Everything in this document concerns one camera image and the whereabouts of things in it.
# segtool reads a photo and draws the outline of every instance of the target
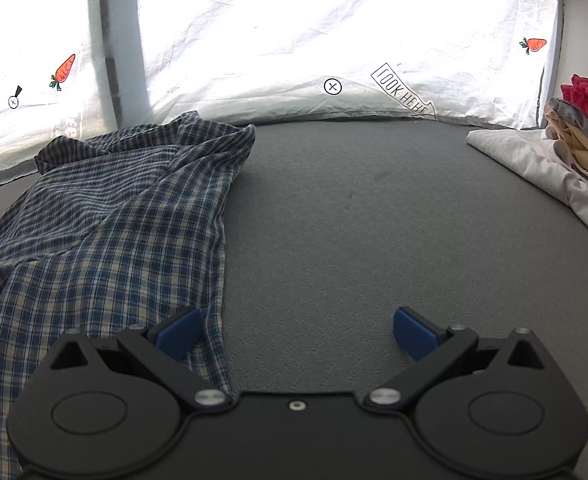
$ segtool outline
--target look here arrow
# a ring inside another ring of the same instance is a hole
[[[416,92],[413,92],[403,83],[388,63],[375,70],[371,76],[387,94],[391,95],[405,108],[408,108],[413,116],[436,116],[434,105],[431,102],[426,103],[423,101]]]

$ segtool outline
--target beige folded cloth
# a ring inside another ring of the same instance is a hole
[[[588,138],[585,134],[577,126],[562,120],[549,104],[545,105],[543,112],[549,123],[548,134],[551,133],[553,139],[563,139],[576,161],[588,171]]]

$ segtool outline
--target gray folded cloth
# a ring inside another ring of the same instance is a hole
[[[552,97],[549,100],[549,105],[566,123],[573,124],[579,128],[588,138],[588,118],[578,108],[571,105],[567,101]]]

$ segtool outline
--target crossed circle marker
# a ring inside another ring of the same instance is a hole
[[[341,85],[341,82],[333,77],[330,77],[327,81],[325,81],[324,86],[325,91],[331,95],[338,95],[341,93],[341,90],[343,90],[343,85]]]
[[[18,94],[22,92],[22,88],[20,86],[16,87],[16,93],[13,96],[10,96],[8,99],[8,103],[12,110],[18,108]]]

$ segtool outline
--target folded white cloth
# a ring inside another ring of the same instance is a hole
[[[588,173],[564,140],[548,139],[545,130],[473,130],[467,142],[572,208],[588,227]]]

